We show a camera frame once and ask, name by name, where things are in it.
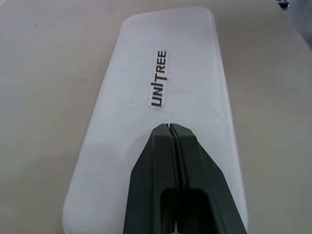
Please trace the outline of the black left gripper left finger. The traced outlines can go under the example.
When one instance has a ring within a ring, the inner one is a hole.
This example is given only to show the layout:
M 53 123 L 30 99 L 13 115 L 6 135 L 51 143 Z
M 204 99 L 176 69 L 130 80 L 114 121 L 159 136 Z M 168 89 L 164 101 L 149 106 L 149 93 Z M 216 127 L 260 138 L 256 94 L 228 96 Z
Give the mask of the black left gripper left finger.
M 130 177 L 123 232 L 171 234 L 176 225 L 178 181 L 169 126 L 155 127 Z

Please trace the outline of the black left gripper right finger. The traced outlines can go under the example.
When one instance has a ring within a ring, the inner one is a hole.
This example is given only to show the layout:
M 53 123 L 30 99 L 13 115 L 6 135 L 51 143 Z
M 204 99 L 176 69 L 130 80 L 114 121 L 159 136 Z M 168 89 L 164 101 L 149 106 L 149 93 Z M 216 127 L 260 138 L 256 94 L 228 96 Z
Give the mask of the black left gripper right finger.
M 173 124 L 181 172 L 177 230 L 181 234 L 245 234 L 237 206 L 223 172 L 194 133 Z

